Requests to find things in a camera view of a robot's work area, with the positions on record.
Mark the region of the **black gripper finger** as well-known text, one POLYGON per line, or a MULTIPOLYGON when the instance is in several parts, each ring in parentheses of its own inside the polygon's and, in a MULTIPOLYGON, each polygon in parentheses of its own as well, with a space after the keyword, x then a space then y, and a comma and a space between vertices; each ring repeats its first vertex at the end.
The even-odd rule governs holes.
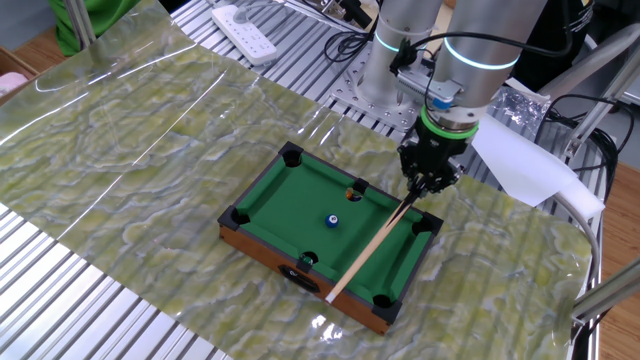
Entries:
POLYGON ((403 175, 408 181, 410 194, 421 195, 424 189, 421 157, 416 147, 400 147, 399 157, 403 175))
POLYGON ((463 171, 460 167, 444 167, 426 182, 425 190, 428 193, 440 193, 445 188, 456 184, 462 174, 463 171))

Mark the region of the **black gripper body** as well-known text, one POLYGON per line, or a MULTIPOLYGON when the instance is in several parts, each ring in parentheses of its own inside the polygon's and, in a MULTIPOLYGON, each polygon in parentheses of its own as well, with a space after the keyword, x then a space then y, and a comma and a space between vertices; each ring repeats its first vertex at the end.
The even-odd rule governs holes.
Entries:
POLYGON ((435 173, 448 164, 448 160, 462 154, 470 144, 472 131, 451 133, 444 131, 430 120, 417 119, 404 136, 399 147, 416 147, 421 157, 423 175, 435 173))

